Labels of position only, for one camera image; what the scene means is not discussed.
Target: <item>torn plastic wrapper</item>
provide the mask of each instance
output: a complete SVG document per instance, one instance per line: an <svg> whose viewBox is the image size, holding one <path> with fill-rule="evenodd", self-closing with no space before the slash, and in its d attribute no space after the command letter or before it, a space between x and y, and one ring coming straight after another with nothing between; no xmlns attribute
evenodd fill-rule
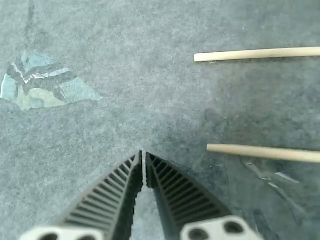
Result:
<svg viewBox="0 0 320 240"><path fill-rule="evenodd" d="M68 68L35 51L25 51L11 63L1 84L0 98L23 111L103 99Z"/></svg>

